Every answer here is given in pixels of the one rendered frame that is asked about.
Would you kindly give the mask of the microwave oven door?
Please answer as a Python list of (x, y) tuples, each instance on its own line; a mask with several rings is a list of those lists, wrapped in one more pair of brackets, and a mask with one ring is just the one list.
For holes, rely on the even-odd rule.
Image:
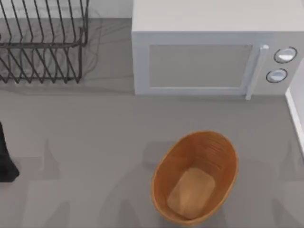
[(245, 95), (262, 43), (242, 32), (133, 32), (135, 92)]

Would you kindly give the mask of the brown wicker basket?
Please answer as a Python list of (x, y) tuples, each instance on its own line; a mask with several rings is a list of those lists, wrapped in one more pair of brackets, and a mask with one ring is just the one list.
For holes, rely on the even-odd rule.
[(213, 216), (238, 176), (238, 154), (231, 141), (214, 131), (192, 132), (163, 156), (151, 181), (154, 208), (182, 226)]

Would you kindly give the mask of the pale microwave oven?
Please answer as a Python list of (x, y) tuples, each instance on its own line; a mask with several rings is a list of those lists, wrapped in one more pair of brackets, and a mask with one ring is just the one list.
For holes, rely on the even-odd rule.
[[(239, 32), (258, 35), (269, 51), (253, 95), (284, 95), (304, 60), (304, 0), (134, 0), (133, 32)], [(275, 62), (277, 50), (293, 47), (296, 57)], [(268, 72), (285, 69), (279, 83)]]

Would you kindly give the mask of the small microwave knob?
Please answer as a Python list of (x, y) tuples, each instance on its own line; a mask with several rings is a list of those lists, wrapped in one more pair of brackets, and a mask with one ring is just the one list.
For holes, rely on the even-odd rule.
[(267, 73), (266, 80), (269, 83), (279, 83), (284, 81), (288, 76), (288, 72), (285, 69), (277, 69)]

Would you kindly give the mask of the large microwave knob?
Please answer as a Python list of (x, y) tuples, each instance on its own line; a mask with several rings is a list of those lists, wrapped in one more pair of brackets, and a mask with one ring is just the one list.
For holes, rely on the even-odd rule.
[(274, 55), (275, 62), (284, 64), (291, 62), (297, 55), (297, 50), (294, 47), (279, 49)]

